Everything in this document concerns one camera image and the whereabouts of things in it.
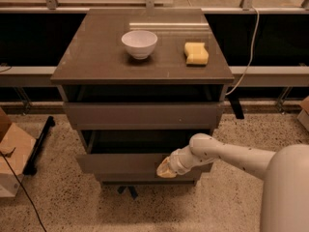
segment speckled concrete floor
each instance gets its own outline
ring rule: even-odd
[[[47,115],[10,117],[38,137]],[[77,133],[65,115],[54,118],[37,175],[23,180],[47,231],[259,231],[262,181],[219,160],[196,187],[137,187],[133,200],[81,173],[74,159],[84,154]],[[245,120],[224,114],[214,137],[272,151],[309,144],[296,114],[248,113]],[[15,198],[0,198],[0,231],[42,231],[22,189]]]

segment yellow sponge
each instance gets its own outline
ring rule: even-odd
[[[204,46],[204,43],[186,43],[184,45],[187,65],[206,65],[208,63],[209,54]]]

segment white bowl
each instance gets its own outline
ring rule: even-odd
[[[150,31],[130,31],[123,35],[126,51],[135,59],[145,59],[155,50],[157,36]]]

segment cardboard box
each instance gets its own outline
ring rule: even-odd
[[[309,131],[309,97],[300,103],[302,108],[301,112],[298,114],[298,121]]]
[[[35,142],[36,139],[19,128],[17,124],[12,123],[0,107],[0,151],[6,154],[14,149],[7,161],[20,181],[22,181],[22,172],[33,151]],[[18,188],[18,181],[0,156],[0,197],[14,197]]]

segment white box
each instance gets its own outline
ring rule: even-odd
[[[304,109],[298,114],[297,119],[309,131],[309,114]]]
[[[23,169],[33,151],[36,139],[26,131],[12,123],[0,107],[0,151],[2,153],[14,152],[6,158],[14,173],[21,181]],[[0,156],[0,197],[15,197],[19,183],[10,167]]]

